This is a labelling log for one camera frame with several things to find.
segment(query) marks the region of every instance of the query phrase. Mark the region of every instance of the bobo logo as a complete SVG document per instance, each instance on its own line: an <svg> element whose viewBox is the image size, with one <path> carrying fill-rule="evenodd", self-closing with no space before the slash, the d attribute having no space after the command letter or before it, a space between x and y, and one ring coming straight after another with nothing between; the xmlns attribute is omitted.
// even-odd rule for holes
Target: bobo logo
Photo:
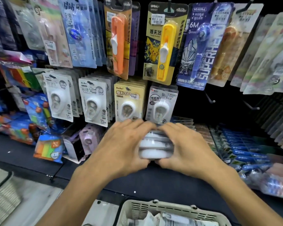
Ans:
<svg viewBox="0 0 283 226"><path fill-rule="evenodd" d="M68 30L69 35L74 38L75 40L81 41L82 35L75 29L69 29Z"/></svg>

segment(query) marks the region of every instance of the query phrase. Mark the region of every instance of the store shelf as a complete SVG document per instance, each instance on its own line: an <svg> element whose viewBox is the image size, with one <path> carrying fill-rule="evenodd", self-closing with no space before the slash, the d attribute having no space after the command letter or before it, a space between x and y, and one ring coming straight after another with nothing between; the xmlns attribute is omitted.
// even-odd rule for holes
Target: store shelf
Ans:
<svg viewBox="0 0 283 226"><path fill-rule="evenodd" d="M71 161L58 164L33 158L33 151L33 146L18 143L0 134L0 167L14 171L16 176L65 188L74 170L80 165ZM105 190L109 191L110 195L123 194L145 200L158 199L196 205L201 209L221 212L238 224L225 201L208 183L175 171L161 169L153 162L144 170L113 180ZM283 199L259 191L255 193L283 217Z"/></svg>

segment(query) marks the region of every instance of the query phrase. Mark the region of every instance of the person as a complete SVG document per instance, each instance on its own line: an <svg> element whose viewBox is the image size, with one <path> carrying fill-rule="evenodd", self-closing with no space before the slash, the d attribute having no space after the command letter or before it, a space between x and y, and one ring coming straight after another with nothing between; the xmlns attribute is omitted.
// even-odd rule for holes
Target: person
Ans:
<svg viewBox="0 0 283 226"><path fill-rule="evenodd" d="M182 124L166 123L157 128L143 120L115 122L36 226L81 226L94 200L111 180L147 167L150 161L139 157L138 146L152 129L164 131L174 144L173 156L157 161L162 168L208 182L243 226L283 226L283 218L215 155L200 133Z"/></svg>

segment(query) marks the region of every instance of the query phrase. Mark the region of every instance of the orange pen-shaped correction tape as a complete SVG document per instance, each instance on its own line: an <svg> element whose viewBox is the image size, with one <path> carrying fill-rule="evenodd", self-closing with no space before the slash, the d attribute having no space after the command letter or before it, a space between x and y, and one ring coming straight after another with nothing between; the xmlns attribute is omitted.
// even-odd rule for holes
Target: orange pen-shaped correction tape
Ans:
<svg viewBox="0 0 283 226"><path fill-rule="evenodd" d="M211 71L211 78L213 79L215 76L218 75L218 70L221 68L221 64L224 60L224 57L226 55L227 49L233 44L236 35L238 34L235 27L228 26L225 31L222 38L222 41L220 42L220 48L217 52L216 58L215 58L215 64Z"/></svg>
<svg viewBox="0 0 283 226"><path fill-rule="evenodd" d="M167 22L162 28L161 48L159 51L156 79L165 81L168 74L173 45L175 41L176 25Z"/></svg>
<svg viewBox="0 0 283 226"><path fill-rule="evenodd" d="M114 73L121 75L124 70L125 16L118 14L111 19L111 39Z"/></svg>

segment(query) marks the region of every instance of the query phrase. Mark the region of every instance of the pikachu illustration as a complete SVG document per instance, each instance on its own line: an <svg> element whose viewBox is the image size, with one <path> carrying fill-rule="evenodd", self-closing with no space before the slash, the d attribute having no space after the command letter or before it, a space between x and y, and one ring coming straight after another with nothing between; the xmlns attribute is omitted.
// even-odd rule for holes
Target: pikachu illustration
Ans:
<svg viewBox="0 0 283 226"><path fill-rule="evenodd" d="M149 51L150 51L150 60L155 63L156 62L156 58L159 55L159 47L154 47L151 40L149 38L147 38L147 45L149 46Z"/></svg>

